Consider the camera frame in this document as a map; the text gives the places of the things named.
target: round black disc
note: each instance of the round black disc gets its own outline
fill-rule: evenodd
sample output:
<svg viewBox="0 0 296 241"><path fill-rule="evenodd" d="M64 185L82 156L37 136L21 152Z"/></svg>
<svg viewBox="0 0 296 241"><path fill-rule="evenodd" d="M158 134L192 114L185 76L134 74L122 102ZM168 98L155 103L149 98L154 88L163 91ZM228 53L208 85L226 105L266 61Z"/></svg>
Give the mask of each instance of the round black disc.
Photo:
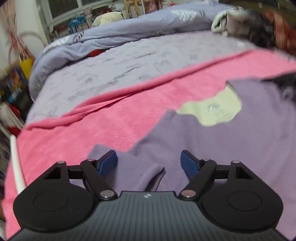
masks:
<svg viewBox="0 0 296 241"><path fill-rule="evenodd" d="M275 227L283 211L283 203L275 192L250 180L213 188L202 197L201 204L214 223L240 232Z"/></svg>
<svg viewBox="0 0 296 241"><path fill-rule="evenodd" d="M21 228L58 231L83 221L94 200L85 189L59 180L30 185L14 201L13 211Z"/></svg>

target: metal screw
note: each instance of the metal screw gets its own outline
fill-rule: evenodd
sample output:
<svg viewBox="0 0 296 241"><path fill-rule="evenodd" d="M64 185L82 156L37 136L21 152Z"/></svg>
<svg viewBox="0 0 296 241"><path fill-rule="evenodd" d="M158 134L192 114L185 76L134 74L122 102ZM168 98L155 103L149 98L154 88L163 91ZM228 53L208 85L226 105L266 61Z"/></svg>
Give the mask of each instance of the metal screw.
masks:
<svg viewBox="0 0 296 241"><path fill-rule="evenodd" d="M183 197L194 197L196 195L196 192L193 190L184 190L181 192L181 195Z"/></svg>
<svg viewBox="0 0 296 241"><path fill-rule="evenodd" d="M100 192L100 195L104 198L110 198L115 195L115 193L112 190L104 190Z"/></svg>

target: white pole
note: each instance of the white pole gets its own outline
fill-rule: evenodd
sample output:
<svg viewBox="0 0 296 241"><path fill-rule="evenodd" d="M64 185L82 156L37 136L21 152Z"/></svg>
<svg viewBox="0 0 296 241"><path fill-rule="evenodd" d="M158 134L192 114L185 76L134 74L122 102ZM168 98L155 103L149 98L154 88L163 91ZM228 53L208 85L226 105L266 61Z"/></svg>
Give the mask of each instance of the white pole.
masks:
<svg viewBox="0 0 296 241"><path fill-rule="evenodd" d="M145 5L144 5L144 0L141 0L141 2L142 2L143 14L145 14Z"/></svg>
<svg viewBox="0 0 296 241"><path fill-rule="evenodd" d="M20 167L20 160L17 152L17 139L14 135L10 136L10 155L17 193L20 194L26 188L26 184Z"/></svg>

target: blue gripper pad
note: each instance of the blue gripper pad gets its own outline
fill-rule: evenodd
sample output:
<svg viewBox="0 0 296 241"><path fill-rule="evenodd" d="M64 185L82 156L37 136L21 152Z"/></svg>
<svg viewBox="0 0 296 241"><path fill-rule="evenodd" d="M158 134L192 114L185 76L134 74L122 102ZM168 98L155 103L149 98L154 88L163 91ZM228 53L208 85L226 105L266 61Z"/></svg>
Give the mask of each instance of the blue gripper pad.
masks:
<svg viewBox="0 0 296 241"><path fill-rule="evenodd" d="M198 160L190 152L183 150L181 152L181 166L185 171L188 179L191 180L202 168L202 161Z"/></svg>
<svg viewBox="0 0 296 241"><path fill-rule="evenodd" d="M101 161L98 172L102 178L106 178L109 173L117 166L117 160L116 152L113 151L109 156Z"/></svg>

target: grey cloth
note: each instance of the grey cloth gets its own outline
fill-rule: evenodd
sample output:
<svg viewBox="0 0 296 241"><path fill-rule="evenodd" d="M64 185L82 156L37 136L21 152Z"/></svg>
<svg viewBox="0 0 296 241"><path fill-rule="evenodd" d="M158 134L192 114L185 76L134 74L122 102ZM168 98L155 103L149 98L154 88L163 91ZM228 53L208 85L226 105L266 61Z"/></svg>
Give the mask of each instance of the grey cloth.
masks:
<svg viewBox="0 0 296 241"><path fill-rule="evenodd" d="M95 49L108 49L159 35L207 30L217 13L230 7L213 2L185 3L58 39L47 46L34 62L29 79L30 95L35 100L51 73Z"/></svg>
<svg viewBox="0 0 296 241"><path fill-rule="evenodd" d="M249 41L225 38L210 30L126 43L52 73L31 108L26 124L60 117L95 95L255 48Z"/></svg>

